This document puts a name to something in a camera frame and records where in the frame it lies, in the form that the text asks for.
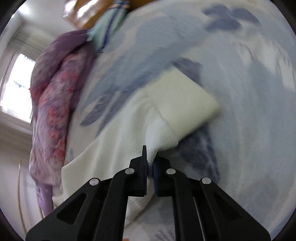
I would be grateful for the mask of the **wooden headboard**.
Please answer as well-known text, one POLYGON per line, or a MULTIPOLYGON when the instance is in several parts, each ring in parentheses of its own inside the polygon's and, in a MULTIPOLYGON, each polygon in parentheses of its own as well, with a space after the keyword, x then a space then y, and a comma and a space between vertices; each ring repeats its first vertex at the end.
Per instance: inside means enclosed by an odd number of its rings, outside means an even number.
POLYGON ((112 1, 112 0, 77 0, 65 1, 62 18, 70 23, 75 29, 90 29, 99 18, 108 10, 123 9, 133 11, 153 0, 131 0, 131 1, 112 1))

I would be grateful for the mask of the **teal striped cloth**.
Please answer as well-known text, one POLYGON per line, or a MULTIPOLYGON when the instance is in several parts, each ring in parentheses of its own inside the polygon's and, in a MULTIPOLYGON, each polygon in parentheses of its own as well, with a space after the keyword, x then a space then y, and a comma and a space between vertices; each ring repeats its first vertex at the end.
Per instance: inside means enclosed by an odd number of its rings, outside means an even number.
POLYGON ((113 34, 125 20, 130 1, 114 1, 88 32, 88 42, 92 42, 95 52, 101 53, 108 45, 113 34))

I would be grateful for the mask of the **bright window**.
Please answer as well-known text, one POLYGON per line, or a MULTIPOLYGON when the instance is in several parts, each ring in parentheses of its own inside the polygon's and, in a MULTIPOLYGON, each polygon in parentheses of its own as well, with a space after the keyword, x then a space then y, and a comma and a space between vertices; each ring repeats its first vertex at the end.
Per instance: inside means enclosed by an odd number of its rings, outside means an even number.
POLYGON ((32 119, 32 100, 30 94, 31 75, 35 61, 22 53, 12 57, 4 75, 1 91, 1 109, 27 123, 32 119))

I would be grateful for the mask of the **blue floral bed sheet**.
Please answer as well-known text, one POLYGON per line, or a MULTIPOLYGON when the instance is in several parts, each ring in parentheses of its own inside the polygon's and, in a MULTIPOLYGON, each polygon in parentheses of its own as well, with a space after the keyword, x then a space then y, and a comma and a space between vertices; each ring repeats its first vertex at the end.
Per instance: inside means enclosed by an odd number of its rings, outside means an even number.
POLYGON ((95 60, 73 119, 107 121, 173 67, 221 109, 156 155, 190 178, 210 178, 275 238, 295 210, 293 30, 270 1, 148 4, 95 60))

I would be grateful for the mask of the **white knit sweater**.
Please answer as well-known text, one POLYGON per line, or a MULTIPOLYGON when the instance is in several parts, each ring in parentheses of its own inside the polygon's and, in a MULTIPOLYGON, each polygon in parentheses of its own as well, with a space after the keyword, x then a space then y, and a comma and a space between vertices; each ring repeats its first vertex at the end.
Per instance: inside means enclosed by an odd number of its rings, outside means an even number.
POLYGON ((61 205, 89 179, 105 180, 127 168, 143 147, 151 164, 158 151, 176 147, 220 109, 210 94, 173 67, 122 102, 107 121, 80 126, 85 114, 76 113, 61 185, 53 189, 54 205, 61 205))

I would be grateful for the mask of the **purple floral quilt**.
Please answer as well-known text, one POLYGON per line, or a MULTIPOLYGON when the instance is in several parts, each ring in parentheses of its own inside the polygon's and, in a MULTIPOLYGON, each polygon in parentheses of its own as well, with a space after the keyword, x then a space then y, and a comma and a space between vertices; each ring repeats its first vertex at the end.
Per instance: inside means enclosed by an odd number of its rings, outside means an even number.
POLYGON ((70 118, 95 58, 88 37, 86 29, 60 35, 37 58, 32 71, 29 171, 44 216, 53 211, 53 187, 61 184, 70 118))

